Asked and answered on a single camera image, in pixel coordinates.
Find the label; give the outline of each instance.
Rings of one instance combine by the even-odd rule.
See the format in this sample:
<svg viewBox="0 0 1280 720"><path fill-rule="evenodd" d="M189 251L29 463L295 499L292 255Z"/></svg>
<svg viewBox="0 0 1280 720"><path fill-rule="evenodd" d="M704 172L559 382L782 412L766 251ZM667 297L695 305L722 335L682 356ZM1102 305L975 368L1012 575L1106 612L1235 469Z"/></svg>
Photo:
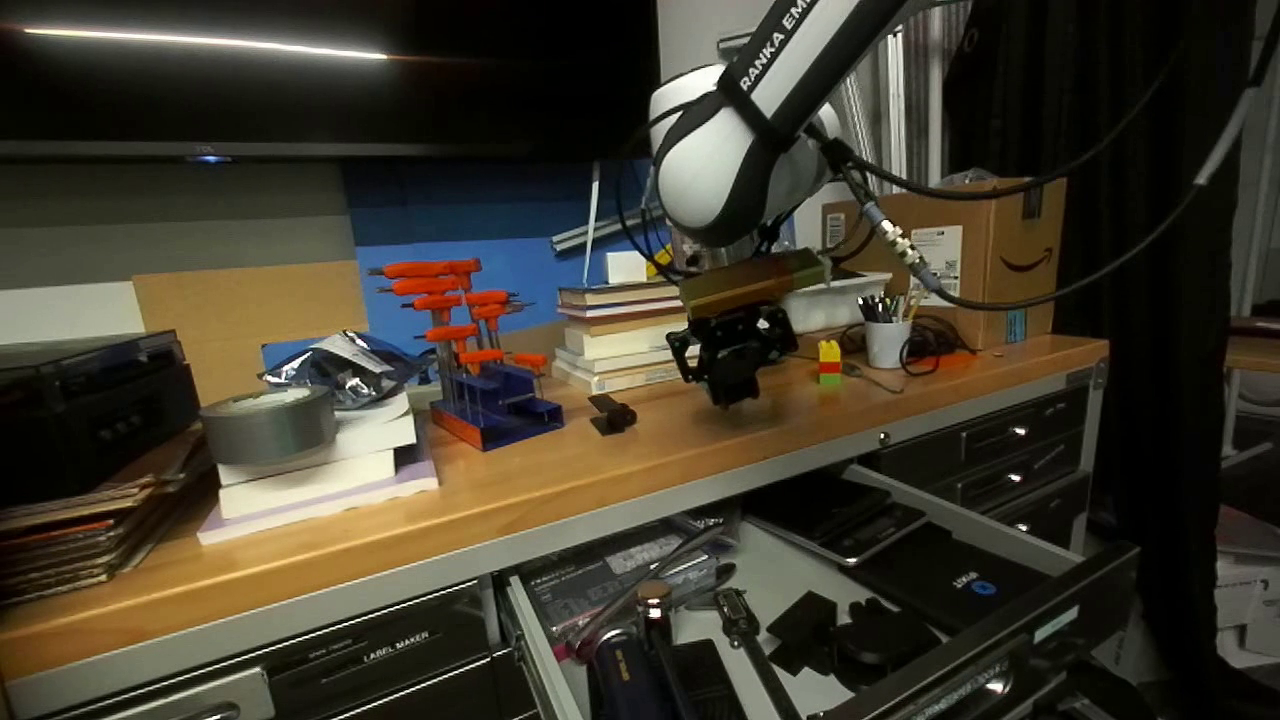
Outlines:
<svg viewBox="0 0 1280 720"><path fill-rule="evenodd" d="M914 245L944 285L944 292L962 297L966 275L966 224L914 226ZM917 275L907 275L907 292L930 306L950 306L950 299L933 297Z"/></svg>
<svg viewBox="0 0 1280 720"><path fill-rule="evenodd" d="M1027 339L1027 306L1005 310L1005 343Z"/></svg>

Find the book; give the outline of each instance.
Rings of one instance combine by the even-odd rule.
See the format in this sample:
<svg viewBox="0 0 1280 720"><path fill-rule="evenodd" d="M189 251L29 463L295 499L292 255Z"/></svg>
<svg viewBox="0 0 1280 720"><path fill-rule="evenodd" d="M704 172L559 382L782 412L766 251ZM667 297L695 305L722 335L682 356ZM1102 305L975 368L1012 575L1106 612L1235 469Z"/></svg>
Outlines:
<svg viewBox="0 0 1280 720"><path fill-rule="evenodd" d="M627 350L672 350L667 332L686 332L686 310L654 317L642 324L563 324L559 348L573 356L627 356Z"/></svg>
<svg viewBox="0 0 1280 720"><path fill-rule="evenodd" d="M667 348L656 350L626 350L626 356L576 356L573 348L555 348L555 360L582 370L617 370L617 368L637 368L637 362L665 362L672 360Z"/></svg>
<svg viewBox="0 0 1280 720"><path fill-rule="evenodd" d="M682 299L682 285L591 285L591 287L555 292L555 305L644 305L644 299Z"/></svg>
<svg viewBox="0 0 1280 720"><path fill-rule="evenodd" d="M341 412L338 435L325 447L295 452L272 463L218 463L219 482L248 482L265 475L325 469L347 454L381 452L387 454L401 442L418 442L418 415L407 412L407 398L396 398L394 408L364 412Z"/></svg>
<svg viewBox="0 0 1280 720"><path fill-rule="evenodd" d="M309 463L295 471L277 471L265 480L244 480L244 482L225 482L218 495L219 517L254 517L254 512L277 512L290 502L309 502L318 495L347 493L361 482L394 480L406 469L406 452L361 452L361 454L341 454L330 463Z"/></svg>
<svg viewBox="0 0 1280 720"><path fill-rule="evenodd" d="M584 368L573 368L573 362L555 360L553 370L563 376L568 382L584 386L587 397L644 386L644 382L682 382L686 380L672 360L637 362L637 368L612 368L612 370L584 370Z"/></svg>
<svg viewBox="0 0 1280 720"><path fill-rule="evenodd" d="M407 469L401 469L396 475L372 480L372 482L355 482L355 488L338 488L312 499L295 499L284 508L265 508L265 512L248 512L248 517L225 517L219 508L214 508L206 517L206 522L195 527L199 544L227 544L254 533L269 533L269 527L284 527L284 522L301 522L301 521L322 521L322 517L338 517L347 508L368 508L368 502L384 502L396 495L424 495L438 493L439 475L433 459L418 459Z"/></svg>
<svg viewBox="0 0 1280 720"><path fill-rule="evenodd" d="M573 317L573 321L606 321L606 317L654 317L654 310L672 310L672 306L686 306L682 297L667 297L667 299L642 299L642 305L555 305L559 317Z"/></svg>

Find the white wall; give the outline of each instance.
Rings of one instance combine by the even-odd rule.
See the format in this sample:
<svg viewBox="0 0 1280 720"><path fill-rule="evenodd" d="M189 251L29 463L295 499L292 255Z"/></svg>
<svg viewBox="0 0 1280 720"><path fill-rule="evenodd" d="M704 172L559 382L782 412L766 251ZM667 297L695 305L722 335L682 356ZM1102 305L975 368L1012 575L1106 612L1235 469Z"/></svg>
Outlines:
<svg viewBox="0 0 1280 720"><path fill-rule="evenodd" d="M338 164L0 164L0 287L351 255Z"/></svg>
<svg viewBox="0 0 1280 720"><path fill-rule="evenodd" d="M722 34L753 33L774 0L656 0L660 75L716 59Z"/></svg>

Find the yellow object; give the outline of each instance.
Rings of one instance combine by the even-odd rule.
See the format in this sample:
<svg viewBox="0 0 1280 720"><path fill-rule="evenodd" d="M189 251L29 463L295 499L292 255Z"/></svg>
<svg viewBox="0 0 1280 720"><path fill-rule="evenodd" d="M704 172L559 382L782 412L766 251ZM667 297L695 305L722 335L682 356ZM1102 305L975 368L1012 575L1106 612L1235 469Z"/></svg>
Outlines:
<svg viewBox="0 0 1280 720"><path fill-rule="evenodd" d="M846 362L842 339L815 339L815 362Z"/></svg>
<svg viewBox="0 0 1280 720"><path fill-rule="evenodd" d="M665 281L660 267L672 267L672 262L675 262L675 248L665 245L665 248L654 251L654 262L644 262L644 275L647 275L647 281Z"/></svg>

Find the screwdriver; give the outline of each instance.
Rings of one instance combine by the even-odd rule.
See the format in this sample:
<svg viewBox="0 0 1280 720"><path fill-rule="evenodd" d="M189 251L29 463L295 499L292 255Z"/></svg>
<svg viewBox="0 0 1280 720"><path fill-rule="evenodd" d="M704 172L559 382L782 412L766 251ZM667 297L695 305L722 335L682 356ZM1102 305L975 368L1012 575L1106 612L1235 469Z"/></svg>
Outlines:
<svg viewBox="0 0 1280 720"><path fill-rule="evenodd" d="M753 666L756 666L756 677L761 677L761 682L766 682L776 715L782 715L782 720L801 720L801 707L791 705L785 681L776 677L776 666L769 663L769 656L766 656L766 647L761 647L761 641L756 641L756 635L761 635L761 618L756 618L756 612L753 612L753 604L748 604L748 592L741 592L741 587L722 587L722 592L716 592L716 612L722 612L726 635L728 635L738 647L748 650L748 660L753 660Z"/></svg>

